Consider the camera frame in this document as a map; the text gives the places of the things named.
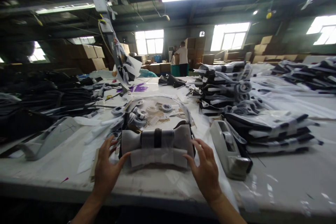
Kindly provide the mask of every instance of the person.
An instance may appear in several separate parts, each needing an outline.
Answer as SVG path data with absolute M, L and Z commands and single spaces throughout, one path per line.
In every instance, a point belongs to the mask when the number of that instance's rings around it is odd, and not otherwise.
M 180 55 L 180 76 L 187 76 L 188 72 L 188 49 L 186 48 L 185 42 L 182 41 L 180 48 L 175 52 L 175 55 Z
M 191 156 L 187 154 L 183 156 L 191 167 L 192 175 L 196 180 L 199 190 L 217 215 L 219 222 L 221 224 L 246 224 L 221 191 L 218 181 L 218 167 L 213 150 L 201 139 L 193 139 L 191 142 L 198 152 L 200 165 L 196 166 Z M 131 155 L 128 152 L 120 158 L 116 165 L 111 164 L 109 156 L 116 150 L 116 147 L 111 150 L 110 147 L 116 143 L 116 141 L 113 141 L 113 138 L 109 138 L 101 146 L 94 171 L 95 178 L 92 193 L 71 221 L 71 224 L 93 223 L 103 203 L 110 195 L 125 161 Z

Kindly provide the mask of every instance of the hand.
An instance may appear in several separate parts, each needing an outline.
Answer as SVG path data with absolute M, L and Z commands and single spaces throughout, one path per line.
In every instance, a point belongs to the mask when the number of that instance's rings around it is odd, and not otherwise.
M 108 195 L 111 193 L 115 186 L 121 169 L 124 166 L 125 161 L 131 155 L 130 152 L 125 153 L 114 165 L 109 162 L 109 157 L 116 150 L 114 147 L 110 150 L 110 147 L 115 145 L 117 141 L 112 141 L 113 136 L 105 140 L 99 149 L 98 161 L 96 169 L 94 171 L 94 187 L 92 194 L 99 201 L 105 201 Z
M 220 200 L 223 196 L 218 181 L 218 168 L 215 162 L 213 150 L 201 139 L 194 139 L 191 142 L 195 145 L 198 152 L 200 165 L 197 167 L 194 159 L 189 155 L 183 155 L 190 167 L 196 180 L 199 190 L 206 201 L 211 205 Z

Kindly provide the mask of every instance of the factory floor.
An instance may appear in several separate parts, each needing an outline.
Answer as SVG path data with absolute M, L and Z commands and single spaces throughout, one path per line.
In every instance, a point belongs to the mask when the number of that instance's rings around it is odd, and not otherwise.
M 2 202 L 1 219 L 3 223 L 48 223 L 66 224 L 72 220 L 82 204 L 43 202 L 30 199 L 0 197 Z M 184 215 L 164 210 L 132 206 L 103 206 L 94 223 L 160 223 L 171 224 L 218 224 L 217 220 Z

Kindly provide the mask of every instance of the blue container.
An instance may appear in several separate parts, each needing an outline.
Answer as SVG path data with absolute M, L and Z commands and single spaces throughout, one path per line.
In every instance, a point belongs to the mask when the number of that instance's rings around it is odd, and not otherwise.
M 154 60 L 155 60 L 156 63 L 162 63 L 161 55 L 155 55 Z
M 171 65 L 170 71 L 171 71 L 171 75 L 175 77 L 180 77 L 180 65 Z

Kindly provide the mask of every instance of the white fabric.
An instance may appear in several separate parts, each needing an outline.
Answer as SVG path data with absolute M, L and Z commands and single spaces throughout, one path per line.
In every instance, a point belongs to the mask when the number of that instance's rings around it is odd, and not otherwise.
M 175 54 L 180 55 L 180 65 L 188 64 L 188 49 L 186 47 L 180 47 Z

